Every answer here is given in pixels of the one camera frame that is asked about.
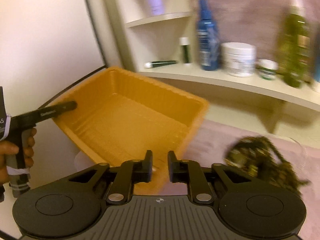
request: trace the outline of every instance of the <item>white cap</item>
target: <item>white cap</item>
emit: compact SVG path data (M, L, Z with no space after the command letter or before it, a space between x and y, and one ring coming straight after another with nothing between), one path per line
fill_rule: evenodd
M290 5L292 8L292 13L305 17L306 9L303 7L303 0L290 0Z
M145 63L145 64L144 64L144 67L145 67L145 68L152 68L151 62Z
M256 47L247 43L241 42L225 42L221 44L222 52L224 54L234 54L240 56L252 56L256 55Z
M317 80L313 80L312 89L320 93L320 82L318 82Z
M180 37L179 40L181 46L190 45L188 37Z
M278 64L272 60L259 59L258 62L259 62L259 65L263 68L272 69L272 70L278 69Z

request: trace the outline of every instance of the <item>green bottle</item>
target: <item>green bottle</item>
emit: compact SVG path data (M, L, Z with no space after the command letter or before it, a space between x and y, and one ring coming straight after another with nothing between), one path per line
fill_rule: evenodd
M291 0L285 20L285 36L280 50L284 53L284 82L298 88L308 70L310 33L302 0Z

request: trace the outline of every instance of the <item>human hand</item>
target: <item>human hand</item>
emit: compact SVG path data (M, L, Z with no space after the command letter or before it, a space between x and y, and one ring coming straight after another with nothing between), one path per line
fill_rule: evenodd
M32 128L31 135L27 139L28 147L23 149L24 161L27 168L30 168L33 165L32 157L34 152L32 147L35 145L35 139L33 137L36 133L36 128ZM0 185L9 181L7 166L5 165L5 155L17 154L18 152L19 148L15 144L6 140L0 141Z

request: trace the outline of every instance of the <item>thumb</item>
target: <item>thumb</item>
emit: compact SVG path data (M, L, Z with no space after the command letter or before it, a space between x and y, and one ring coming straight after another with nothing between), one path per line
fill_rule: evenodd
M19 147L9 141L0 141L0 155L17 154Z

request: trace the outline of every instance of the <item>white tape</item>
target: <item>white tape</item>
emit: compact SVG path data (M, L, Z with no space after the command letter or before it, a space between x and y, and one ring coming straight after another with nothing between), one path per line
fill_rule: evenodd
M14 169L12 167L7 166L7 173L8 173L8 175L11 175L11 176L29 174L30 173L30 169L29 168Z
M11 121L11 116L7 115L7 120L5 121L5 127L4 127L4 134L3 134L3 137L0 139L0 141L7 138L9 134L10 121Z

